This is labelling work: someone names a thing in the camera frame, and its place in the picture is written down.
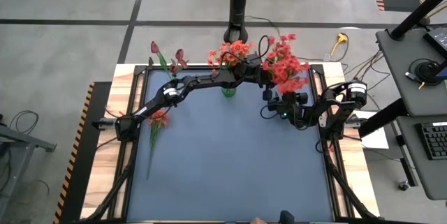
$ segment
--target white paper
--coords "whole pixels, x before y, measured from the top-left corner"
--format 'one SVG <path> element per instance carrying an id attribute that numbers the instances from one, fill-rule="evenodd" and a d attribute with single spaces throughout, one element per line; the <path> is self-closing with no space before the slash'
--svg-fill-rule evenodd
<path id="1" fill-rule="evenodd" d="M 376 114 L 376 112 L 366 112 L 355 110 L 353 112 L 360 119 L 368 119 Z M 389 149 L 388 141 L 386 140 L 385 130 L 383 128 L 377 129 L 374 132 L 362 137 L 363 148 L 373 149 Z"/>

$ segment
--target gray floor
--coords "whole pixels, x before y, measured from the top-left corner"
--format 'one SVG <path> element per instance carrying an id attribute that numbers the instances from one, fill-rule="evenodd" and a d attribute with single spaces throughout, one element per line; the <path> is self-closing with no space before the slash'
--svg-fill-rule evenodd
<path id="1" fill-rule="evenodd" d="M 0 0 L 0 19 L 128 20 L 135 0 Z M 229 0 L 142 0 L 139 20 L 226 21 Z M 408 13 L 382 12 L 375 0 L 247 0 L 247 15 L 278 22 L 391 23 Z M 447 22 L 447 11 L 434 22 Z M 291 29 L 296 33 L 295 53 L 304 58 L 323 58 L 336 36 L 343 31 L 350 45 L 343 63 L 350 68 L 372 56 L 378 49 L 376 29 Z M 250 40 L 272 28 L 247 29 Z M 126 63 L 146 63 L 149 43 L 156 40 L 165 55 L 184 48 L 191 62 L 204 62 L 207 51 L 218 48 L 225 28 L 221 27 L 136 27 Z M 41 120 L 33 136 L 57 143 L 57 151 L 37 150 L 17 198 L 39 201 L 17 202 L 8 209 L 9 220 L 30 219 L 31 223 L 52 221 L 71 145 L 80 118 L 88 84 L 110 81 L 118 60 L 126 27 L 0 24 L 0 112 L 8 122 L 20 110 L 34 110 Z M 340 48 L 334 59 L 342 55 Z M 384 60 L 377 69 L 387 71 Z M 374 85 L 381 74 L 368 73 L 365 81 Z M 370 91 L 379 106 L 399 97 L 391 78 Z M 375 110 L 372 103 L 366 109 Z M 445 223 L 445 202 L 429 201 L 422 188 L 407 192 L 396 189 L 404 174 L 400 164 L 366 152 L 381 215 L 399 221 Z M 50 185 L 45 195 L 42 179 Z"/>

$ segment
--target black pole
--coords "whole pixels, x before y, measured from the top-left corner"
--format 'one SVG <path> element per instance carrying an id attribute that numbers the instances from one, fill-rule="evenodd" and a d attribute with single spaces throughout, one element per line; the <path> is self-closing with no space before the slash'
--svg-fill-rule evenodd
<path id="1" fill-rule="evenodd" d="M 401 40 L 405 33 L 421 21 L 430 11 L 432 11 L 443 0 L 425 0 L 417 9 L 415 9 L 396 29 L 390 37 L 394 40 Z"/>
<path id="2" fill-rule="evenodd" d="M 230 0 L 230 19 L 228 28 L 223 35 L 223 40 L 227 43 L 237 40 L 242 40 L 245 43 L 248 40 L 249 35 L 244 25 L 246 2 L 247 0 Z"/>

